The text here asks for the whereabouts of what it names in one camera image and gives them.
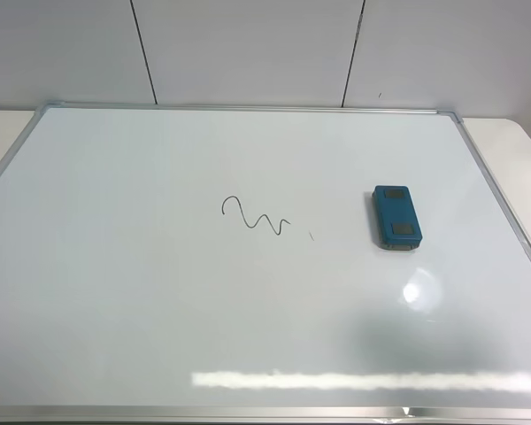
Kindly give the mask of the black marker squiggle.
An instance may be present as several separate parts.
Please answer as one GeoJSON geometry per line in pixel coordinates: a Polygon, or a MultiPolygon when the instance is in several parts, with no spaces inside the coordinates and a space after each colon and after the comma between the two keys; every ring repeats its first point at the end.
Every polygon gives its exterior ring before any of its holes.
{"type": "Polygon", "coordinates": [[[227,207],[230,204],[236,205],[242,219],[242,223],[248,229],[257,228],[260,224],[265,223],[272,230],[275,236],[281,236],[284,228],[292,225],[292,223],[285,218],[281,218],[274,222],[267,213],[261,213],[255,217],[250,217],[246,213],[242,201],[236,195],[231,195],[223,199],[220,206],[220,212],[223,216],[227,214],[227,207]]]}

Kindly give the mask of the white whiteboard with aluminium frame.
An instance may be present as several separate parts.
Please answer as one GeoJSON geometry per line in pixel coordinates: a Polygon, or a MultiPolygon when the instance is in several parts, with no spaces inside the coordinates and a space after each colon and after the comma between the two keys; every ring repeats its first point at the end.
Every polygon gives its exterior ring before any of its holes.
{"type": "Polygon", "coordinates": [[[531,423],[530,239],[452,112],[46,105],[0,161],[26,421],[531,423]]]}

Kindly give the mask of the blue board eraser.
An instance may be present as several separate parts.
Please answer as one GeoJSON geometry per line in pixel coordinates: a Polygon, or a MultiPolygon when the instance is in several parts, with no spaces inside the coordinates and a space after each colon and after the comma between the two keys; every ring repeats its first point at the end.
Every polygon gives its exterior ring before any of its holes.
{"type": "Polygon", "coordinates": [[[380,244],[389,251],[413,251],[423,235],[406,186],[377,185],[372,194],[380,244]]]}

